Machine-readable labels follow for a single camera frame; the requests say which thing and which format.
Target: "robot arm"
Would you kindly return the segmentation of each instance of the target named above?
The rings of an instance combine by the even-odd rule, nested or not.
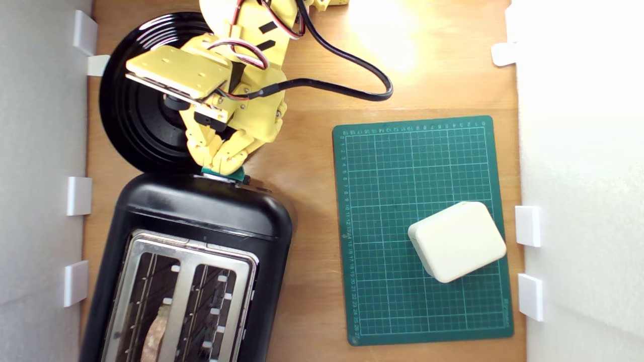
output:
[[[322,11],[328,5],[347,2],[201,0],[201,11],[212,33],[192,38],[181,49],[162,45],[130,59],[126,77],[165,93],[166,106],[179,111],[184,121],[194,161],[215,173],[230,175],[249,154],[275,140],[287,110],[284,89],[335,86],[345,90],[339,93],[364,93],[315,80],[287,81],[281,69],[290,40],[301,37],[306,28],[317,34],[308,8],[313,5]],[[387,99],[391,84],[371,67],[365,68],[376,75],[379,72],[381,80],[388,82],[388,91],[383,94]]]

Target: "white bracket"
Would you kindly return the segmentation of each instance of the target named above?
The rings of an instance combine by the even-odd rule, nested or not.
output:
[[[84,12],[76,10],[76,16],[74,17],[74,46],[88,57],[95,55],[98,33],[99,25]]]
[[[91,213],[92,182],[89,177],[69,177],[67,183],[67,216]]]
[[[90,263],[87,260],[65,267],[65,291],[63,307],[72,305],[87,298],[90,283]]]
[[[96,55],[99,25],[87,14],[76,10],[74,16],[73,45],[87,55],[87,75],[102,77],[109,55]]]
[[[516,242],[541,247],[541,208],[515,206]]]
[[[521,16],[518,4],[510,4],[506,9],[506,43],[494,44],[491,48],[492,62],[496,66],[516,63],[519,37],[521,34]]]
[[[544,283],[541,279],[521,273],[519,281],[519,311],[541,322],[544,320]]]

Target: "metal grill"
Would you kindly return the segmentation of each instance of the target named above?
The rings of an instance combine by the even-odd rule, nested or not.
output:
[[[246,251],[135,233],[103,361],[234,361],[257,268]]]

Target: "wooden surface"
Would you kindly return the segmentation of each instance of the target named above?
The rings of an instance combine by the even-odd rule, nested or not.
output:
[[[524,361],[526,325],[518,313],[516,274],[524,270],[515,243],[520,203],[516,83],[513,67],[491,63],[490,46],[505,41],[509,0],[352,0],[314,14],[331,43],[380,66],[393,80],[388,102],[369,103],[308,88],[289,90],[281,134],[247,166],[255,179],[288,195],[299,228],[290,249],[269,361]],[[197,10],[197,0],[96,0],[99,53],[110,53],[131,29],[168,12]],[[334,57],[306,37],[292,42],[284,66],[290,78],[316,77],[380,90],[369,73]],[[93,212],[85,224],[90,290],[112,211],[138,171],[112,148],[100,123],[98,79],[90,79],[88,175]],[[506,234],[515,335],[509,339],[351,347],[346,342],[331,130],[336,124],[491,115]],[[84,304],[86,317],[89,303]]]

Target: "green cutting mat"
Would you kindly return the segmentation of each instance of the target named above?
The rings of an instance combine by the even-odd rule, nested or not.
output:
[[[504,235],[492,119],[344,125],[333,139],[349,343],[512,336],[507,258],[442,284],[407,237],[465,200],[485,203]]]

